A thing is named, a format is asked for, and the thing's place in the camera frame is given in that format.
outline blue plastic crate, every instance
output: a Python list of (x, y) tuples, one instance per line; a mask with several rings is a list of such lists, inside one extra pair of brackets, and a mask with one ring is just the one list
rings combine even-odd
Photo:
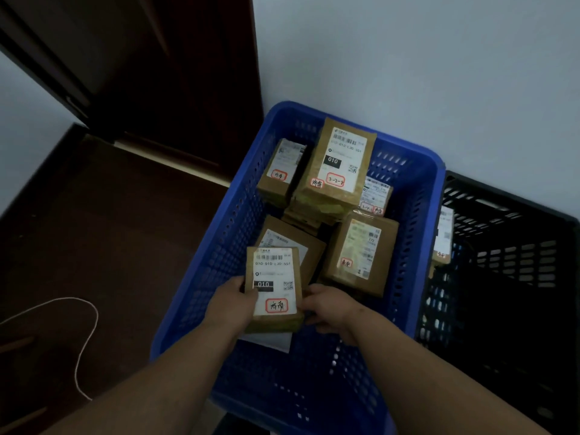
[[(266, 216), (256, 185), (278, 140), (314, 145), (327, 116), (375, 132), (295, 102), (272, 108), (157, 330), (151, 360), (199, 325), (217, 286), (245, 273), (246, 247), (256, 241)], [(385, 297), (368, 306), (414, 336), (445, 165), (427, 148), (378, 133), (368, 175), (395, 188), (386, 216), (400, 223)], [(345, 346), (337, 336), (319, 335), (313, 327), (294, 335), (289, 354), (239, 341), (211, 399), (279, 434), (394, 432), (358, 349)]]

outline forearm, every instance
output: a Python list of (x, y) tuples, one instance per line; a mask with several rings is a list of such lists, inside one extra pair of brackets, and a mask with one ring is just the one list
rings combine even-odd
[(199, 415), (234, 336), (200, 325), (155, 363), (122, 382), (47, 434), (186, 434)]
[(349, 327), (400, 433), (546, 433), (380, 314), (359, 309)]

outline black plastic crate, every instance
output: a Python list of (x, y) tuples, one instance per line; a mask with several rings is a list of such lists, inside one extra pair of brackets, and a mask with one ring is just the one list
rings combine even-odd
[(448, 172), (451, 263), (416, 340), (553, 434), (578, 429), (578, 221)]

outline white wall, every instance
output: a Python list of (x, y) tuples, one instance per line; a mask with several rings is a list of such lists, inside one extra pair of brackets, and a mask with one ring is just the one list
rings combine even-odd
[(580, 0), (253, 0), (265, 110), (294, 100), (580, 218)]
[(75, 116), (0, 52), (0, 215)]

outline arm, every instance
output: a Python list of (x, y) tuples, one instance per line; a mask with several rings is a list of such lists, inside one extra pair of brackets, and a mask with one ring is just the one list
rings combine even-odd
[(314, 284), (310, 289), (313, 294), (301, 307), (316, 314), (307, 324), (358, 345), (400, 433), (547, 434), (381, 314), (337, 288)]
[(153, 364), (51, 427), (52, 434), (188, 434), (225, 358), (252, 318), (257, 292), (243, 277), (218, 287), (199, 327)]

